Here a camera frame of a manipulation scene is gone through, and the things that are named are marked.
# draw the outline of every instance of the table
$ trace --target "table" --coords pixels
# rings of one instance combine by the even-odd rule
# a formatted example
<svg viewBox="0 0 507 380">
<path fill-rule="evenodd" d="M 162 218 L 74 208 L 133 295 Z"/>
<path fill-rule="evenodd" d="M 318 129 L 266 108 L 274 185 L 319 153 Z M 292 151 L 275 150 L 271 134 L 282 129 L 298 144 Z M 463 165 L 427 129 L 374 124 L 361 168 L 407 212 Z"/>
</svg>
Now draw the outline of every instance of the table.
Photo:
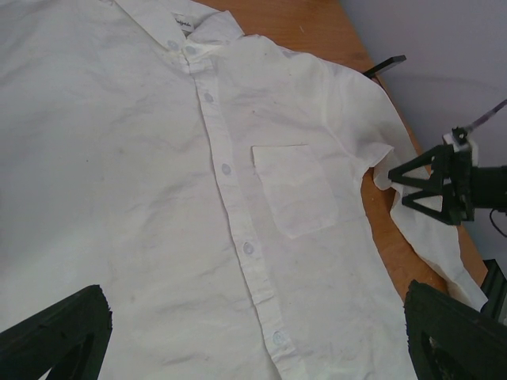
<svg viewBox="0 0 507 380">
<path fill-rule="evenodd" d="M 286 48 L 309 52 L 358 71 L 374 66 L 337 0 L 197 1 L 217 10 L 229 10 L 246 35 L 267 36 Z M 407 131 L 420 151 L 414 134 L 409 128 Z M 402 299 L 412 279 L 447 291 L 445 281 L 417 256 L 391 220 L 389 210 L 394 190 L 381 192 L 373 184 L 372 170 L 369 170 L 364 176 L 361 195 L 373 239 Z M 486 266 L 463 227 L 459 228 L 459 243 L 465 268 L 480 285 L 487 273 Z"/>
</svg>

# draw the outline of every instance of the shirt button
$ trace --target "shirt button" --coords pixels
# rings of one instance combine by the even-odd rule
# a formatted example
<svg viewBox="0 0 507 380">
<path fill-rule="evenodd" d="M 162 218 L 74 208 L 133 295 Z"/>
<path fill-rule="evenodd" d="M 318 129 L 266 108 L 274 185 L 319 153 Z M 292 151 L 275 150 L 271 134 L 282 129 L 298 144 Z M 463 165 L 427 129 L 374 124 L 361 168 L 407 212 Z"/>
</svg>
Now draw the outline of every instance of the shirt button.
<svg viewBox="0 0 507 380">
<path fill-rule="evenodd" d="M 228 176 L 231 174 L 231 167 L 228 164 L 222 164 L 222 173 Z"/>
<path fill-rule="evenodd" d="M 246 253 L 247 255 L 251 255 L 252 253 L 254 253 L 254 246 L 251 245 L 248 241 L 243 245 L 243 252 Z"/>
<path fill-rule="evenodd" d="M 185 48 L 186 52 L 189 53 L 189 54 L 196 54 L 197 53 L 197 50 L 193 47 L 193 46 L 187 46 Z"/>
<path fill-rule="evenodd" d="M 172 40 L 167 41 L 167 46 L 171 50 L 180 50 L 180 45 L 178 45 L 175 41 Z"/>
<path fill-rule="evenodd" d="M 281 346 L 282 344 L 285 344 L 285 336 L 280 331 L 275 331 L 273 334 L 273 343 L 276 346 Z"/>
<path fill-rule="evenodd" d="M 213 102 L 213 100 L 214 100 L 214 99 L 213 99 L 213 97 L 212 97 L 212 95 L 211 95 L 210 93 L 206 93 L 206 94 L 204 95 L 204 99 L 205 99 L 208 103 L 212 103 L 212 102 Z"/>
</svg>

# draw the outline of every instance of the chest pocket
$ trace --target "chest pocket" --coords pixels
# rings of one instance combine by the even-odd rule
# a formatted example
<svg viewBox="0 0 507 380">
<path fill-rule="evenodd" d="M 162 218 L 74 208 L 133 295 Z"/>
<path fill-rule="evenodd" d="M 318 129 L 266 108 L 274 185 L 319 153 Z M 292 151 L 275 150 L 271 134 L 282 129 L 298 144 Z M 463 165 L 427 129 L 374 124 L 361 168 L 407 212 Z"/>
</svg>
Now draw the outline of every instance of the chest pocket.
<svg viewBox="0 0 507 380">
<path fill-rule="evenodd" d="M 253 160 L 280 232 L 297 238 L 336 224 L 331 187 L 308 145 L 254 146 Z"/>
</svg>

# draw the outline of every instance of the gray wall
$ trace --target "gray wall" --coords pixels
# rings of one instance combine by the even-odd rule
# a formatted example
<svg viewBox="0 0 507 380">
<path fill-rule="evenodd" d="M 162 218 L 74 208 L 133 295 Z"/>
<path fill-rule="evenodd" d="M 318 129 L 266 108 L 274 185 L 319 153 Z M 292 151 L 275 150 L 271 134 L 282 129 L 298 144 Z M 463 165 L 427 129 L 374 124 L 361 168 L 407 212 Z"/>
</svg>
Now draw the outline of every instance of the gray wall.
<svg viewBox="0 0 507 380">
<path fill-rule="evenodd" d="M 383 75 L 423 149 L 507 97 L 505 0 L 341 0 L 376 63 L 405 54 Z M 479 164 L 507 165 L 507 109 L 474 133 Z M 507 239 L 477 211 L 467 228 L 482 256 L 507 275 Z M 507 230 L 507 218 L 497 214 Z"/>
</svg>

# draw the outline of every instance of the shirt label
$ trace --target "shirt label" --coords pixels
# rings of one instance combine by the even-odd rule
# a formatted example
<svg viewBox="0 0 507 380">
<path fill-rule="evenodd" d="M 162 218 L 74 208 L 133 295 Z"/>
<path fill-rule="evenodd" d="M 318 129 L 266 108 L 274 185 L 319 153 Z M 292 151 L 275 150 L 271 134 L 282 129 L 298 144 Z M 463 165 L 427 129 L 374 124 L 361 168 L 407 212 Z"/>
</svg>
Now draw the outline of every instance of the shirt label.
<svg viewBox="0 0 507 380">
<path fill-rule="evenodd" d="M 194 31 L 194 26 L 193 26 L 193 20 L 190 16 L 185 16 L 184 14 L 178 14 L 178 13 L 173 13 L 174 15 L 174 20 L 176 20 L 176 22 L 178 23 L 178 25 L 180 25 L 180 28 L 183 32 L 193 32 Z"/>
</svg>

